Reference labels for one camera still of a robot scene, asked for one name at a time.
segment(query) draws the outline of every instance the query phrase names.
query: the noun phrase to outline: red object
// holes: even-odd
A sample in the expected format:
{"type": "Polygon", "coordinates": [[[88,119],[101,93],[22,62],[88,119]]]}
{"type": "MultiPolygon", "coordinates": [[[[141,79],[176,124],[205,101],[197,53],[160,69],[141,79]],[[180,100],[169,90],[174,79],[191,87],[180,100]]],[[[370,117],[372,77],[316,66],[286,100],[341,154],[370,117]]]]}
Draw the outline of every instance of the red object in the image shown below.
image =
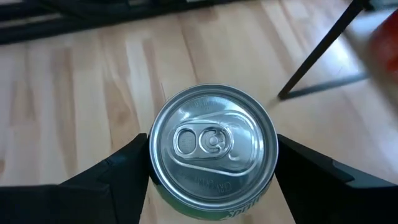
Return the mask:
{"type": "Polygon", "coordinates": [[[373,32],[370,48],[376,60],[398,84],[398,10],[373,32]]]}

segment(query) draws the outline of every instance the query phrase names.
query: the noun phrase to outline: hardwood floor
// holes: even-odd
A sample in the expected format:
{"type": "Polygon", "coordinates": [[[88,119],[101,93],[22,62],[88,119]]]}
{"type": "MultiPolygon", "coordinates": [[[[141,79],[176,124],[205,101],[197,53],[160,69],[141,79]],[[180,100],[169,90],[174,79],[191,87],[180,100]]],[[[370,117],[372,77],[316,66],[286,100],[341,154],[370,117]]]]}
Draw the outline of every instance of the hardwood floor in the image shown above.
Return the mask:
{"type": "MultiPolygon", "coordinates": [[[[259,100],[275,128],[398,184],[398,125],[369,80],[285,102],[276,95],[344,11],[343,0],[248,1],[0,46],[0,185],[62,182],[148,133],[165,101],[198,83],[259,100]]],[[[297,88],[362,72],[340,37],[297,88]]],[[[141,223],[206,223],[149,184],[141,223]]],[[[223,223],[294,223],[274,178],[223,223]]]]}

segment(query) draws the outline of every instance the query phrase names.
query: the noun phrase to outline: aluminum can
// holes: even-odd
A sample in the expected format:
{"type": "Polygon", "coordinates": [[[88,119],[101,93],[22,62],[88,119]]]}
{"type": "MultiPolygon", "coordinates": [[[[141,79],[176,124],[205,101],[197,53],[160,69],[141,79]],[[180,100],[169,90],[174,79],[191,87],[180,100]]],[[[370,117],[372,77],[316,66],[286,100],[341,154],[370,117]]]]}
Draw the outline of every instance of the aluminum can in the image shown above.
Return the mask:
{"type": "Polygon", "coordinates": [[[197,85],[166,102],[149,148],[160,195],[180,213],[202,220],[250,209],[266,192],[278,156],[265,109],[226,85],[197,85]]]}

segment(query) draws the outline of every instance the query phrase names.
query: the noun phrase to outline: can rim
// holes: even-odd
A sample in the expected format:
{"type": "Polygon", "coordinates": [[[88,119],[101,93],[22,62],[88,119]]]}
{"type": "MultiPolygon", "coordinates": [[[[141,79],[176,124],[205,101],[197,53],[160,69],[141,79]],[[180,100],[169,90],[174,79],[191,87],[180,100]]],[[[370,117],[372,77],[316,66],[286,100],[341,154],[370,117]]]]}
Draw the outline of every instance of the can rim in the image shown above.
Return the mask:
{"type": "Polygon", "coordinates": [[[158,179],[160,181],[160,183],[162,184],[162,186],[167,190],[168,193],[170,193],[171,195],[173,195],[173,197],[178,200],[179,202],[183,203],[186,206],[192,207],[194,209],[197,210],[202,210],[202,211],[209,211],[209,212],[224,212],[224,211],[228,211],[228,210],[233,210],[236,208],[241,208],[242,206],[244,206],[245,204],[249,203],[250,201],[254,200],[259,194],[261,194],[261,192],[269,185],[269,183],[272,180],[272,177],[274,175],[274,171],[275,171],[275,167],[277,164],[277,158],[278,158],[278,153],[279,153],[279,146],[278,146],[278,141],[277,141],[277,133],[275,130],[275,127],[271,121],[270,116],[268,115],[268,113],[266,112],[266,110],[264,109],[264,107],[260,104],[260,102],[258,102],[257,100],[255,100],[252,96],[248,95],[247,93],[245,93],[242,90],[239,90],[233,86],[229,86],[229,85],[220,85],[220,84],[200,84],[200,85],[195,85],[195,86],[191,86],[190,88],[184,89],[180,92],[178,92],[176,95],[174,95],[173,97],[171,97],[171,99],[169,99],[165,105],[163,105],[162,109],[159,111],[158,115],[156,116],[156,119],[151,127],[150,130],[150,142],[149,142],[149,148],[150,148],[150,159],[151,159],[151,163],[152,166],[155,170],[156,175],[158,176],[158,179]],[[160,169],[160,166],[164,166],[162,164],[162,161],[158,155],[158,150],[157,150],[157,146],[158,143],[156,141],[156,139],[159,138],[159,132],[157,132],[156,130],[161,127],[161,124],[166,121],[167,119],[167,115],[170,115],[170,112],[172,110],[172,108],[174,108],[174,106],[177,103],[180,103],[182,98],[181,95],[185,94],[186,91],[192,90],[194,88],[200,88],[201,86],[206,86],[206,87],[213,87],[213,88],[219,88],[222,87],[224,89],[227,89],[228,91],[233,91],[235,93],[238,93],[239,95],[241,95],[245,100],[250,101],[251,104],[253,104],[254,106],[256,106],[258,110],[261,110],[262,113],[264,113],[263,118],[265,119],[265,121],[262,121],[260,123],[260,121],[257,121],[259,124],[261,124],[262,126],[265,126],[264,124],[267,123],[267,128],[268,128],[268,133],[263,133],[264,137],[269,139],[269,137],[271,137],[272,139],[269,140],[269,142],[274,142],[274,144],[272,145],[274,148],[276,148],[276,150],[273,149],[274,151],[274,155],[272,155],[272,157],[270,158],[270,164],[266,164],[264,166],[264,168],[269,170],[269,172],[265,172],[265,174],[262,176],[261,181],[259,181],[251,191],[248,192],[248,197],[246,197],[246,199],[242,200],[242,197],[236,198],[228,203],[222,203],[222,204],[214,204],[214,203],[198,203],[197,200],[194,200],[192,198],[189,198],[188,195],[180,195],[177,194],[176,192],[178,192],[178,189],[173,185],[172,180],[169,180],[167,178],[168,174],[165,174],[166,171],[165,169],[160,169]]]}

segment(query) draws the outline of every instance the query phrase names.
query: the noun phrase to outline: soda can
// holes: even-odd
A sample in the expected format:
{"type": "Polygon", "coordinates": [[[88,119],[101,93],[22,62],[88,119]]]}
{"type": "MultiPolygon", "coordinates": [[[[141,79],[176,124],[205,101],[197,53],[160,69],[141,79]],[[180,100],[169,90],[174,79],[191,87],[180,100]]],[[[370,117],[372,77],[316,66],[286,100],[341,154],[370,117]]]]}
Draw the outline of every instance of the soda can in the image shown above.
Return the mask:
{"type": "Polygon", "coordinates": [[[266,192],[278,156],[265,109],[226,85],[197,85],[171,98],[150,131],[156,189],[174,209],[224,220],[266,192]]]}

